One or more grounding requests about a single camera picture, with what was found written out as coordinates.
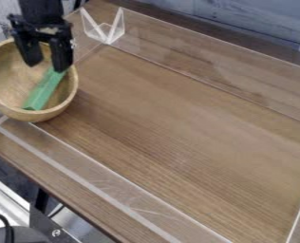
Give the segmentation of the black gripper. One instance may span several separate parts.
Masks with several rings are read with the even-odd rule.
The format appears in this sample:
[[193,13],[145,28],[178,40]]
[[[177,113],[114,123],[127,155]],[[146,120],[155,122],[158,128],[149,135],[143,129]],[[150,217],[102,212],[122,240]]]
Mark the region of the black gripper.
[[64,72],[74,62],[71,24],[63,19],[62,0],[18,0],[20,12],[10,13],[11,36],[27,66],[43,59],[39,42],[48,43],[52,67]]

